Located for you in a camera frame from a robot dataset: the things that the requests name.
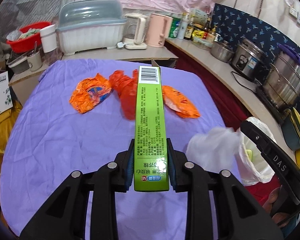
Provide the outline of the orange plastic bag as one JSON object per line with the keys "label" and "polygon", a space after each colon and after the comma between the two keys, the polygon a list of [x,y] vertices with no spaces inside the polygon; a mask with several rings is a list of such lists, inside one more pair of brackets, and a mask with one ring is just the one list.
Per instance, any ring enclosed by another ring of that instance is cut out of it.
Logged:
{"label": "orange plastic bag", "polygon": [[181,92],[171,86],[162,86],[164,104],[181,118],[199,118],[195,105]]}

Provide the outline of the green tin can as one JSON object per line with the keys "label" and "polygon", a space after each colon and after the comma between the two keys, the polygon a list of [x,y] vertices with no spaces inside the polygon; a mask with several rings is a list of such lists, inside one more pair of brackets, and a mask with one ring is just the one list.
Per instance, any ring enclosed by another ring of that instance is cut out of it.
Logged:
{"label": "green tin can", "polygon": [[179,25],[180,25],[181,19],[180,18],[173,18],[170,31],[169,31],[169,38],[176,38],[179,33]]}

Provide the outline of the green cardboard box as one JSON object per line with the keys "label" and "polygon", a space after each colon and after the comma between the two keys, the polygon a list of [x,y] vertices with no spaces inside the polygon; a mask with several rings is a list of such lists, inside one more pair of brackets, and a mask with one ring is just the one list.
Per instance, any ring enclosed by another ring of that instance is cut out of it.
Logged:
{"label": "green cardboard box", "polygon": [[134,190],[169,190],[160,68],[140,66],[135,110]]}

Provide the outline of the black induction cooker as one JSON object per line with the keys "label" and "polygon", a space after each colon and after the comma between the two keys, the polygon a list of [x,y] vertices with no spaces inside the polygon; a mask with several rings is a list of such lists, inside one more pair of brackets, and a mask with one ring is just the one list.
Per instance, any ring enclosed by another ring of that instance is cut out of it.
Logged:
{"label": "black induction cooker", "polygon": [[271,113],[276,122],[281,126],[284,123],[285,116],[274,106],[271,100],[266,96],[262,86],[256,87],[255,95],[265,105],[265,107]]}

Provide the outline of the orange snack wrapper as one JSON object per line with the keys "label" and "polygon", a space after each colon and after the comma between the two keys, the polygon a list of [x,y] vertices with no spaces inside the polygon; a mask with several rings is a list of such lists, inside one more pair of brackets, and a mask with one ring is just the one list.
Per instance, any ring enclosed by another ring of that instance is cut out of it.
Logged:
{"label": "orange snack wrapper", "polygon": [[106,100],[111,92],[109,80],[97,73],[95,77],[86,78],[77,84],[69,103],[78,113],[84,114]]}

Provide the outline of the navy patterned cloth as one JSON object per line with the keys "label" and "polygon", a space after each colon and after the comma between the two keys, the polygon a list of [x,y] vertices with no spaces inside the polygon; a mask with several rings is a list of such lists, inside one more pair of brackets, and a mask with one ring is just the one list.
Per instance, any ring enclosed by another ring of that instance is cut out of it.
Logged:
{"label": "navy patterned cloth", "polygon": [[212,13],[212,25],[217,26],[217,33],[233,49],[246,38],[264,52],[264,65],[255,74],[260,83],[265,82],[270,70],[269,64],[274,62],[275,55],[279,53],[278,44],[289,46],[300,56],[300,47],[288,36],[247,12],[216,3]]}

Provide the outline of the red cabinet curtain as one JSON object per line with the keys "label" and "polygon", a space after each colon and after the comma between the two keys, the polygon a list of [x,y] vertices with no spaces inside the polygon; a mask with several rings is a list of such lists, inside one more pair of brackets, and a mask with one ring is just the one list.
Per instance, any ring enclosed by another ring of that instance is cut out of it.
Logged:
{"label": "red cabinet curtain", "polygon": [[165,107],[166,136],[175,150],[186,153],[195,134],[206,134],[214,127],[232,128],[251,116],[238,98],[205,67],[180,49],[167,43],[166,48],[177,55],[175,69],[162,69],[162,83],[183,93],[198,109],[200,117],[181,118]]}

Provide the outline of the white bottle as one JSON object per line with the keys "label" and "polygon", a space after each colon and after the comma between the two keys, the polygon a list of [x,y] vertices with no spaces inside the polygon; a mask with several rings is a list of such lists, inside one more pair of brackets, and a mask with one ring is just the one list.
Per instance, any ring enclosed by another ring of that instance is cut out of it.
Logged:
{"label": "white bottle", "polygon": [[179,31],[178,31],[177,39],[180,39],[180,40],[184,39],[184,35],[185,35],[189,21],[190,21],[189,13],[184,13],[182,16],[181,22],[179,24]]}

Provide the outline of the red plastic bag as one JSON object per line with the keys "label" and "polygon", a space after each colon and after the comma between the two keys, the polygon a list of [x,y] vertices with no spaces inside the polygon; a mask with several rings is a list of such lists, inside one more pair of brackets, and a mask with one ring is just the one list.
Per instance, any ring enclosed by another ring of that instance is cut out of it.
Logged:
{"label": "red plastic bag", "polygon": [[109,81],[118,94],[124,116],[128,120],[135,120],[138,70],[133,70],[133,77],[125,75],[122,70],[116,70],[109,76]]}

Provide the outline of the clear white plastic bag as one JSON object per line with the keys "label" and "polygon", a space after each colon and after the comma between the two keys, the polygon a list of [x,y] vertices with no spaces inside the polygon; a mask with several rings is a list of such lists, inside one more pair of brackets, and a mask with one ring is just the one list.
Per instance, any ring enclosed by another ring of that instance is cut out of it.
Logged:
{"label": "clear white plastic bag", "polygon": [[239,135],[232,128],[214,127],[206,134],[195,134],[189,141],[186,156],[204,170],[219,173],[229,170],[239,178],[235,155]]}

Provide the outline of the white dish drainer box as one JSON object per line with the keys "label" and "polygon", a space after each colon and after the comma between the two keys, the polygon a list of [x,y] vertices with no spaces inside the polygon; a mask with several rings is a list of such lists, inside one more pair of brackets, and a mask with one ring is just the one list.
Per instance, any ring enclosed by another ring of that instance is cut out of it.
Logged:
{"label": "white dish drainer box", "polygon": [[59,12],[56,29],[63,54],[115,48],[122,41],[127,19],[118,0],[69,2]]}

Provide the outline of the purple tablecloth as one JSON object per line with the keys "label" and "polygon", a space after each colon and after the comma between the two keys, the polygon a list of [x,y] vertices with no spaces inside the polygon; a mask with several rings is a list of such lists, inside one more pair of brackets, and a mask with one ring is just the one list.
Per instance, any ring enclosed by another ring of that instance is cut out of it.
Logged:
{"label": "purple tablecloth", "polygon": [[[43,202],[74,170],[98,170],[125,151],[135,123],[121,111],[116,93],[80,114],[70,105],[79,81],[139,64],[115,60],[66,60],[51,65],[23,106],[9,137],[0,175],[0,205],[7,224],[19,235]],[[120,239],[184,239],[185,193],[173,190],[116,195]]]}

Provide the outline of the pink electric kettle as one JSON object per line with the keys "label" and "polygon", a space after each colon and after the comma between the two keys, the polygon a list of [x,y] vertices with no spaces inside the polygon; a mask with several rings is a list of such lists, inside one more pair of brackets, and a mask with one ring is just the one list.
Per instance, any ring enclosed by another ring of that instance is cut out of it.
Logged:
{"label": "pink electric kettle", "polygon": [[161,14],[151,14],[146,35],[146,44],[161,48],[168,37],[173,18]]}

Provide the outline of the large steel steamer pot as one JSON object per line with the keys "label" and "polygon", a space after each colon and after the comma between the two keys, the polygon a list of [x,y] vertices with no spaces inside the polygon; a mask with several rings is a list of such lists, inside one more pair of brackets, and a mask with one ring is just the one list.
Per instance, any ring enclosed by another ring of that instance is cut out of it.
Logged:
{"label": "large steel steamer pot", "polygon": [[293,106],[300,96],[300,64],[280,51],[270,64],[270,72],[262,88],[279,111]]}

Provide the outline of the white glass electric kettle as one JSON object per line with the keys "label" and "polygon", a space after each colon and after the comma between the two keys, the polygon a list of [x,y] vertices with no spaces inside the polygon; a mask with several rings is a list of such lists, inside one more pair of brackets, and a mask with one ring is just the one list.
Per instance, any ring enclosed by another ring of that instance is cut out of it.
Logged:
{"label": "white glass electric kettle", "polygon": [[127,50],[145,50],[146,31],[148,26],[148,17],[140,13],[125,14],[127,19],[123,31],[123,39],[117,44],[117,48]]}

